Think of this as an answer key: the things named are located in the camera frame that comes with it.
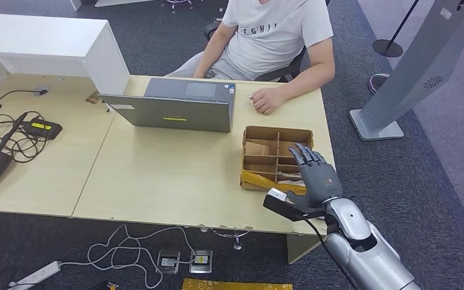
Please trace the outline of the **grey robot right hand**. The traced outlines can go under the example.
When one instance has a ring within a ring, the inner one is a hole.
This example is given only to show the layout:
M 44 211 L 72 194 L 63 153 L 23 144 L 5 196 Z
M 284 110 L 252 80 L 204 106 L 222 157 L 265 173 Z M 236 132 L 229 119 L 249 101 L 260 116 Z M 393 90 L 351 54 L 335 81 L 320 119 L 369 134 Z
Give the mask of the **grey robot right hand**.
M 292 203 L 320 208 L 327 201 L 343 196 L 343 188 L 334 167 L 319 152 L 300 143 L 295 143 L 295 147 L 289 147 L 288 150 L 299 166 L 306 187 L 304 195 L 287 192 Z

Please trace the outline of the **person's left hand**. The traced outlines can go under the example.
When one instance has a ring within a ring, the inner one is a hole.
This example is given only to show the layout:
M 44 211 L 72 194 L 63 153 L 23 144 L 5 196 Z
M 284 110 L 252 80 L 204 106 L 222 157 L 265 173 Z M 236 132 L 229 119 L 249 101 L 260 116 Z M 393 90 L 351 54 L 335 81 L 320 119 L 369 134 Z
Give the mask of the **person's left hand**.
M 251 94 L 249 100 L 258 113 L 270 115 L 284 104 L 286 97 L 279 88 L 263 88 Z

